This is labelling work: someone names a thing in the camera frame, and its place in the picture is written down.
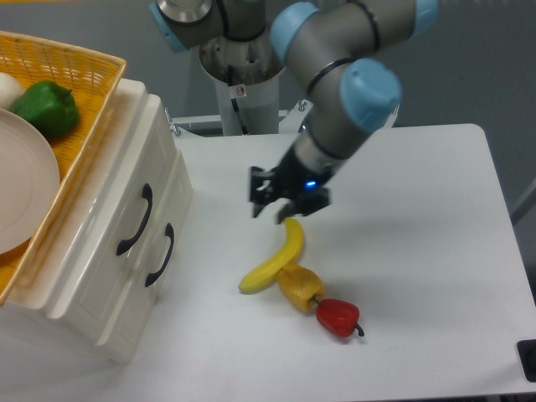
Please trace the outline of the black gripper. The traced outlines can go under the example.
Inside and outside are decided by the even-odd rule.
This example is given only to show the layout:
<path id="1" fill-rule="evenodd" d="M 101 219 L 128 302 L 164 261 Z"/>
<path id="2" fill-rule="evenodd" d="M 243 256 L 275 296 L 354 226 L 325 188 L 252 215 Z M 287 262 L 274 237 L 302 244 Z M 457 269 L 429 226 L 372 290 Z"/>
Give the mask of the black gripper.
<path id="1" fill-rule="evenodd" d="M 331 177 L 331 168 L 313 172 L 300 161 L 294 147 L 271 170 L 250 167 L 252 217 L 257 218 L 267 205 L 280 198 L 290 201 L 277 212 L 277 224 L 295 215 L 309 216 L 326 208 L 331 203 L 331 194 L 325 184 Z"/>

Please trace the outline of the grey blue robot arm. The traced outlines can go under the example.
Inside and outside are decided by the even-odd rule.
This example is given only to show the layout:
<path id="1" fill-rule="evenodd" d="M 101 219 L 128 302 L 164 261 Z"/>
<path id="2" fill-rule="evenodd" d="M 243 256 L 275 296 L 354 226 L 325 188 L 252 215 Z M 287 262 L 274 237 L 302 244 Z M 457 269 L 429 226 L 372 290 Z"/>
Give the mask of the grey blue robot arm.
<path id="1" fill-rule="evenodd" d="M 401 102 L 381 49 L 431 28 L 436 1 L 345 1 L 323 12 L 297 2 L 273 21 L 263 1 L 155 1 L 152 16 L 170 49 L 197 49 L 214 82 L 226 135 L 274 133 L 279 76 L 291 73 L 312 112 L 281 161 L 250 169 L 253 215 L 285 199 L 277 218 L 330 203 L 327 182 L 382 128 Z"/>

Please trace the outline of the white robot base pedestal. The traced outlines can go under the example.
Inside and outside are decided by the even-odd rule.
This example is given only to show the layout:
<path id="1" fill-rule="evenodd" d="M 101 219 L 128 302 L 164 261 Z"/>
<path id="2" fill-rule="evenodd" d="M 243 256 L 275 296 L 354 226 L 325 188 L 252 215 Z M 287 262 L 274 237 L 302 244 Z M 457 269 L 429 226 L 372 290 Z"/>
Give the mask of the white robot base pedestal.
<path id="1" fill-rule="evenodd" d="M 268 34 L 249 42 L 219 36 L 199 46 L 204 73 L 212 80 L 219 113 L 170 120 L 177 137 L 246 136 L 295 133 L 305 129 L 313 104 L 300 99 L 293 108 L 280 108 L 280 76 L 285 71 Z"/>

